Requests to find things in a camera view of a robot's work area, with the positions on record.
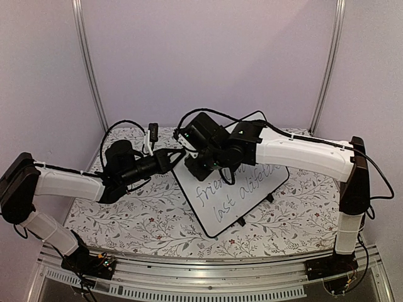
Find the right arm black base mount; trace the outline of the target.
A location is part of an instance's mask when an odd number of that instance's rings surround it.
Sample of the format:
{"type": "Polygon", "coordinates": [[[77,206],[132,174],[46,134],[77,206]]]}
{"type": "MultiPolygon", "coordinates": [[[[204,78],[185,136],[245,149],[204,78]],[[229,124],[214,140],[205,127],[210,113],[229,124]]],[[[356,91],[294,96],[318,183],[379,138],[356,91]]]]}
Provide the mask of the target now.
{"type": "Polygon", "coordinates": [[[355,253],[342,255],[333,252],[326,257],[306,260],[305,273],[309,281],[344,274],[357,270],[355,253]]]}

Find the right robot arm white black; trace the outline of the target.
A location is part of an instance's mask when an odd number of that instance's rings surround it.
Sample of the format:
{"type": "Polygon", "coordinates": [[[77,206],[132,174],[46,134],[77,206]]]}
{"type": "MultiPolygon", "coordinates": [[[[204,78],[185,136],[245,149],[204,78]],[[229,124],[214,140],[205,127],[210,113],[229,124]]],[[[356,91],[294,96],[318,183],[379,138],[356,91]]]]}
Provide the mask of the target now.
{"type": "Polygon", "coordinates": [[[330,274],[349,266],[365,211],[370,204],[368,159],[363,140],[333,142],[283,131],[265,120],[236,120],[229,131],[207,109],[174,138],[188,151],[185,166],[199,181],[214,170],[235,173],[241,164],[282,165],[323,174],[340,183],[339,220],[334,254],[326,260],[330,274]]]}

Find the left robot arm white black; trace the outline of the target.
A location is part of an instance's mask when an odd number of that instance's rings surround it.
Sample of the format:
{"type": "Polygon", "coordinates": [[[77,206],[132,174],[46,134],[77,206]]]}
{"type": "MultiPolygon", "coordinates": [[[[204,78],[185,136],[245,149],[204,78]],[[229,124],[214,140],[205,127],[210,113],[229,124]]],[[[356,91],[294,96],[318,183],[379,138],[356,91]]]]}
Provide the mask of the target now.
{"type": "Polygon", "coordinates": [[[21,225],[53,245],[80,273],[94,264],[84,244],[54,218],[35,209],[35,196],[63,196],[112,204],[131,192],[132,184],[170,172],[185,151],[161,148],[142,154],[128,140],[114,142],[105,152],[105,167],[90,174],[35,162],[23,152],[1,177],[1,214],[12,225],[21,225]]]}

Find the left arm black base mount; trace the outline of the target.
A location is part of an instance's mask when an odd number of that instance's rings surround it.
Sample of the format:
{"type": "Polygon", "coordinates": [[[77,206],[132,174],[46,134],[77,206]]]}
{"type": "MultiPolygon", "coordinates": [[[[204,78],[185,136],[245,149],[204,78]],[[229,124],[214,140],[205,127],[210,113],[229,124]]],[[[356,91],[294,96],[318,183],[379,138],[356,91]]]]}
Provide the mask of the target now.
{"type": "Polygon", "coordinates": [[[86,249],[77,249],[71,255],[64,255],[61,268],[79,275],[112,280],[116,268],[116,257],[106,252],[91,255],[86,249]]]}

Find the white whiteboard black frame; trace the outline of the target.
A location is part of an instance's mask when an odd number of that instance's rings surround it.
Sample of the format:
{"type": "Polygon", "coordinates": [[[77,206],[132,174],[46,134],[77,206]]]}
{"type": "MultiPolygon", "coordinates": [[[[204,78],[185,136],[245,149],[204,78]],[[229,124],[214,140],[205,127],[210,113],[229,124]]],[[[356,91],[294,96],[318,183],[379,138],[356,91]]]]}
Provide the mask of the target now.
{"type": "MultiPolygon", "coordinates": [[[[259,134],[266,117],[255,111],[240,121],[255,122],[255,155],[259,134]]],[[[232,122],[225,127],[235,128],[232,122]]],[[[290,177],[287,167],[272,164],[241,164],[234,173],[228,168],[213,171],[204,181],[199,181],[186,168],[184,160],[174,168],[173,175],[182,190],[202,230],[209,238],[215,238],[239,218],[243,218],[269,194],[279,189],[290,177]]]]}

